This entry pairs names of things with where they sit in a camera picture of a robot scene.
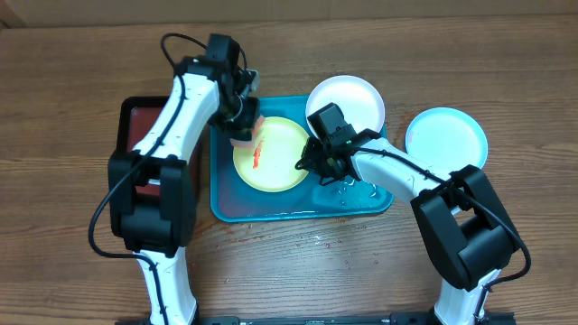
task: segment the orange food item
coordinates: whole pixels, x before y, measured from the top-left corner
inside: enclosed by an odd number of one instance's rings
[[[263,148],[263,142],[264,141],[265,141],[265,138],[263,138],[263,139],[261,139],[261,141],[259,141],[259,144],[255,148],[255,152],[253,153],[253,157],[255,157],[253,159],[253,169],[257,169],[257,167],[259,167],[259,157],[261,157],[261,149]]]

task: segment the white plate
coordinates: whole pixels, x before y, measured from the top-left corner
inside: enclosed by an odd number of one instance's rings
[[[378,90],[361,78],[337,76],[324,80],[315,87],[307,99],[305,116],[330,103],[335,103],[341,108],[345,121],[353,125],[357,133],[366,128],[380,132],[386,119],[386,106]],[[309,120],[307,124],[311,132],[317,136]]]
[[[483,167],[488,139],[471,116],[448,107],[416,116],[406,132],[407,153],[425,163],[458,171],[468,164]]]

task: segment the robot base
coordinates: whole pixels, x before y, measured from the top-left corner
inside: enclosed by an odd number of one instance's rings
[[[394,312],[384,317],[334,317],[295,319],[241,320],[237,317],[211,317],[201,319],[202,325],[438,325],[434,311]],[[491,313],[486,311],[480,325],[516,325],[513,312]]]

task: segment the light blue plate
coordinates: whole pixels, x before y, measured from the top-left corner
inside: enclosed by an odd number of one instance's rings
[[[286,117],[312,136],[305,119],[308,95],[264,97],[261,114]],[[381,130],[385,136],[385,127]],[[221,132],[210,129],[210,208],[226,222],[255,222],[293,218],[336,218],[385,211],[393,195],[363,181],[347,177],[328,186],[309,173],[290,190],[267,193],[247,185],[233,165],[233,147]]]
[[[431,108],[407,128],[406,150],[422,162],[458,171],[471,164],[482,168],[488,139],[471,116],[455,108]]]

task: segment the blue tray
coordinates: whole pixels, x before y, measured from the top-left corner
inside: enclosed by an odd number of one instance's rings
[[[261,98],[261,114],[286,117],[312,136],[305,121],[309,95]],[[385,127],[381,130],[385,136]],[[347,177],[328,186],[309,173],[290,190],[267,193],[253,189],[238,176],[233,165],[233,147],[226,136],[210,129],[210,208],[226,222],[271,221],[290,218],[342,217],[385,211],[393,202],[391,193],[364,181]]]

